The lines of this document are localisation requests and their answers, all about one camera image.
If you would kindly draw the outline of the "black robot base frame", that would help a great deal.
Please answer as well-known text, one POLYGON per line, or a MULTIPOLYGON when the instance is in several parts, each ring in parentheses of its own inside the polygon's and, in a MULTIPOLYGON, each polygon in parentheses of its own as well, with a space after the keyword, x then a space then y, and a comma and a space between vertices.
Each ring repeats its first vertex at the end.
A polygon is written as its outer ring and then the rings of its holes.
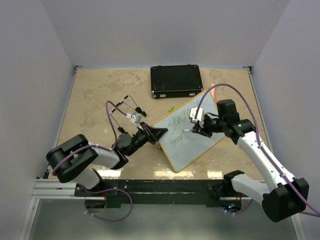
POLYGON ((89 192, 77 184, 74 194, 84 197, 88 208, 120 208, 130 203, 122 191, 128 193, 136 205, 205 205, 231 212, 239 211, 247 200, 241 193, 225 192, 221 179, 110 179, 89 192))

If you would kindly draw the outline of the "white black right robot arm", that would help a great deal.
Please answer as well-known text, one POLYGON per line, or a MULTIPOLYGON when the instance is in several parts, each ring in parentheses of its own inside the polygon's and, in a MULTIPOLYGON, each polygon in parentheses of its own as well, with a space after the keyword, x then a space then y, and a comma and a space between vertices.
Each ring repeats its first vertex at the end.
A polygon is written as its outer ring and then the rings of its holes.
POLYGON ((204 112, 203 108, 192 108, 189 114, 194 124, 192 133, 212 137, 223 133, 230 138, 253 162, 262 175, 259 182, 241 170, 227 173, 223 177, 222 190, 230 197, 244 194, 259 203, 267 217, 277 223, 306 209, 309 184, 304 178, 297 179, 281 165, 257 134, 248 119, 240 119, 236 104, 231 99, 217 102, 217 114, 204 112))

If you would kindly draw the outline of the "yellow framed whiteboard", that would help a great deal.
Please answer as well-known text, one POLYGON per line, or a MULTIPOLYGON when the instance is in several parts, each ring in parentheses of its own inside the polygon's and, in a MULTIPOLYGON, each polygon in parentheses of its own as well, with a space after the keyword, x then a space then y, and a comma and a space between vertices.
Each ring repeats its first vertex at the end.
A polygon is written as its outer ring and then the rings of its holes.
POLYGON ((199 105, 204 93, 205 91, 202 91, 152 125, 154 128, 168 128, 159 144, 176 173, 185 169, 225 137, 223 133, 214 133, 208 138, 197 133, 183 132, 193 128, 194 124, 189 119, 190 111, 199 105))

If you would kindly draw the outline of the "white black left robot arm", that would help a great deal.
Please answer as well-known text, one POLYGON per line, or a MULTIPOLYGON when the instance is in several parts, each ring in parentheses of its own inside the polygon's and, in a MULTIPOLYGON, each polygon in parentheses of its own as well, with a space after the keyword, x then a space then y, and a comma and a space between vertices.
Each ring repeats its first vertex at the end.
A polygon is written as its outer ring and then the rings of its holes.
POLYGON ((146 143, 158 143, 168 132, 167 128, 151 127, 145 122, 140 125, 136 134, 122 133, 113 149, 93 144, 83 134, 74 136, 47 153, 46 160, 52 168, 52 174, 60 183, 74 181, 84 186, 92 196, 99 196, 104 190, 103 180, 89 165, 118 170, 129 162, 127 157, 146 143))

